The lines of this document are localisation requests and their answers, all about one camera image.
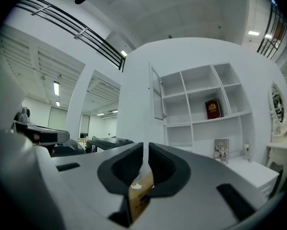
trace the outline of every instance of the white slatted ceiling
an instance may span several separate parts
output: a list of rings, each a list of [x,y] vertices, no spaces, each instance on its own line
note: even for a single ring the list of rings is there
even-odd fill
[[[33,68],[30,55],[30,44],[12,33],[3,32],[0,34],[0,54],[4,57],[13,74],[18,78],[23,88],[27,90],[27,96],[46,102],[36,79],[36,69]],[[45,93],[49,99],[49,104],[56,107],[56,101],[60,102],[60,108],[68,109],[71,96],[77,80],[84,68],[83,64],[74,65],[67,58],[61,59],[57,55],[48,52],[44,48],[38,47],[38,62],[40,67],[41,80]],[[91,78],[89,86],[95,80]],[[60,83],[60,96],[54,94],[53,82]],[[119,100],[119,90],[109,84],[100,81],[92,90],[86,93],[83,113],[91,114],[94,110],[117,104]]]

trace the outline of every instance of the ceiling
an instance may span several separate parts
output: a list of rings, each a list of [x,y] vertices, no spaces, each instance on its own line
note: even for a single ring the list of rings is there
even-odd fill
[[[223,0],[88,0],[118,15],[141,44],[175,37],[225,39]]]
[[[249,0],[249,14],[242,46],[257,52],[265,36],[271,8],[270,0]],[[259,32],[258,36],[248,34],[249,31]]]
[[[0,63],[21,86],[26,96],[60,109],[69,108],[76,82],[84,64],[70,56],[39,43],[31,36],[19,36],[12,30],[0,32]],[[60,83],[60,95],[54,93],[53,82]],[[93,76],[83,104],[83,114],[94,114],[102,108],[116,110],[119,89]]]

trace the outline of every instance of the ornate white mirror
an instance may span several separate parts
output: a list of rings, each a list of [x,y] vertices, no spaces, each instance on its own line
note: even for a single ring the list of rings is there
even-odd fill
[[[273,83],[269,90],[269,104],[273,120],[272,141],[280,141],[287,133],[287,107],[279,87]]]
[[[273,103],[270,103],[272,108],[272,111],[274,112],[275,116],[278,118],[278,121],[280,123],[283,123],[284,121],[284,104],[282,100],[282,94],[278,86],[274,83],[271,88],[271,95],[272,95],[272,101]]]

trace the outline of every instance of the cardboard piece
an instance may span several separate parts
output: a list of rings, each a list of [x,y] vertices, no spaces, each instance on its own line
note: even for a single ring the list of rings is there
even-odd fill
[[[141,189],[136,189],[139,187],[130,186],[129,188],[129,201],[130,201],[130,210],[133,222],[141,215],[144,209],[147,207],[148,202],[146,200],[147,194],[153,187],[153,175],[152,172],[145,175],[140,180],[134,181],[132,183],[133,186],[136,184],[141,185]]]

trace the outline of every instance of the small bottle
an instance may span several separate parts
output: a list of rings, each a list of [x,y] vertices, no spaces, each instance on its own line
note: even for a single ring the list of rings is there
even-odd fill
[[[244,144],[244,149],[245,149],[245,155],[243,156],[243,159],[249,160],[250,159],[249,144]]]

